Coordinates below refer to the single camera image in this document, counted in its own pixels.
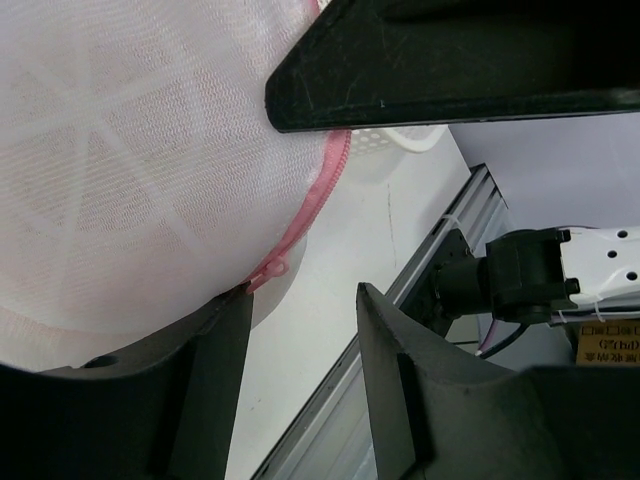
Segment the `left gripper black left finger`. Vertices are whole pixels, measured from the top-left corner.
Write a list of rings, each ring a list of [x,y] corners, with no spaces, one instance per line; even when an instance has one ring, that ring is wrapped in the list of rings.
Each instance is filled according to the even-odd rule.
[[[79,368],[1,370],[5,479],[221,479],[253,297],[245,286]]]

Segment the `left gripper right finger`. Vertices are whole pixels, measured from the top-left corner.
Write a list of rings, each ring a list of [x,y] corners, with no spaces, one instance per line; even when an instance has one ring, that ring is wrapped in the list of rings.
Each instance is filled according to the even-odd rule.
[[[435,459],[424,479],[635,479],[634,368],[512,371],[460,348],[421,354]]]

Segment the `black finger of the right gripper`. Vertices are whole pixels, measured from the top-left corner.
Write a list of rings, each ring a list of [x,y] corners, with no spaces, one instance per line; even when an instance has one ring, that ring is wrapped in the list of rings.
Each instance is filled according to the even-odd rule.
[[[265,87],[281,132],[639,108],[635,1],[333,1]]]

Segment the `white mesh laundry bag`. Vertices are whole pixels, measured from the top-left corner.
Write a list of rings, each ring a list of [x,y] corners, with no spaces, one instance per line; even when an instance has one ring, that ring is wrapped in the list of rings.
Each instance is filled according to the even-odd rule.
[[[1,5],[1,361],[78,367],[283,275],[346,131],[282,135],[316,1]]]

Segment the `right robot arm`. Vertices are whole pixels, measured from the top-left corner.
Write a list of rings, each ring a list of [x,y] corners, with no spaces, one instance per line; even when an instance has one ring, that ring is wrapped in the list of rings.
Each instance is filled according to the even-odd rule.
[[[639,107],[635,1],[333,1],[271,74],[282,132],[526,120]],[[543,323],[586,288],[566,228],[436,261],[401,306],[443,332],[468,314]]]

